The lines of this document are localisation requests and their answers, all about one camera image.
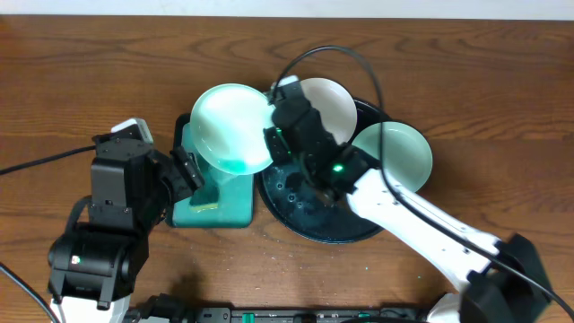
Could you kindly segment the white plate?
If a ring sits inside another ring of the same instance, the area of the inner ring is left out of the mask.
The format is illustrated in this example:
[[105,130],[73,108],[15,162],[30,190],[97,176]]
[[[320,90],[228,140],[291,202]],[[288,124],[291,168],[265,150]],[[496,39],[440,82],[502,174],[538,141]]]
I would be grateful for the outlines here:
[[322,124],[338,144],[349,143],[358,121],[351,94],[339,83],[326,78],[300,82],[305,97],[320,113]]

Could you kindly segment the green yellow sponge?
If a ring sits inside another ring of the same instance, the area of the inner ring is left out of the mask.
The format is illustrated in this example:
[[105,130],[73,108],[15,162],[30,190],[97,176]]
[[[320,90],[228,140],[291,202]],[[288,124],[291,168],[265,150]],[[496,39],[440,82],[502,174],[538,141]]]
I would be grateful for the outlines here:
[[191,196],[189,206],[193,213],[201,213],[219,207],[220,189],[212,173],[206,170],[202,173],[205,183]]

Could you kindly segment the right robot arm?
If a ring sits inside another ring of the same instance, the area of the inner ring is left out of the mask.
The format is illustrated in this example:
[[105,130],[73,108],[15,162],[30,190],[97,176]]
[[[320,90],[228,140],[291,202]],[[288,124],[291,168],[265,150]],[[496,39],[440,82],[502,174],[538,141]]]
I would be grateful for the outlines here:
[[552,290],[535,246],[461,223],[406,188],[378,158],[339,144],[303,96],[277,99],[265,133],[273,157],[292,159],[309,185],[331,201],[383,227],[434,265],[454,286],[428,312],[428,322],[534,322]]

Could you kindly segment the pale green plate front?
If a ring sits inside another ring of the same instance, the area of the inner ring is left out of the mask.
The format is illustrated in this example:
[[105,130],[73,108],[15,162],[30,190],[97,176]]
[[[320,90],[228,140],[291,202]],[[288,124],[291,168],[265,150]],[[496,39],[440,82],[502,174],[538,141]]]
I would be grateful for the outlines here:
[[226,83],[204,92],[190,116],[193,145],[215,169],[250,175],[273,163],[264,131],[273,126],[274,106],[249,86]]

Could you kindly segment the pale green plate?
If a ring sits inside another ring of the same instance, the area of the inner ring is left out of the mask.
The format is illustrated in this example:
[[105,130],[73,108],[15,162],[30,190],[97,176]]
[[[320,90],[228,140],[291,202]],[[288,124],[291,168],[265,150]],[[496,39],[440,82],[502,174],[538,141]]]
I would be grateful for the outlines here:
[[[352,145],[361,150],[371,168],[379,169],[380,124],[358,131]],[[419,191],[430,177],[432,151],[425,137],[414,127],[397,121],[383,122],[384,169],[388,179],[395,179],[412,192]]]
[[264,131],[273,126],[274,106],[249,86],[226,83],[204,92],[190,116],[193,145],[215,169],[250,175],[273,163]]

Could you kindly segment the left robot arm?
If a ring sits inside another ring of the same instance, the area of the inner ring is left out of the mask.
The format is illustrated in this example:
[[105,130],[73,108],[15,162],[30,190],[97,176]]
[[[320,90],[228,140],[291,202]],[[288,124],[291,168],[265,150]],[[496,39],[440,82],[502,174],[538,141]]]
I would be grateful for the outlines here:
[[91,194],[48,252],[50,308],[62,322],[122,321],[152,229],[204,185],[181,146],[164,154],[132,133],[93,141]]

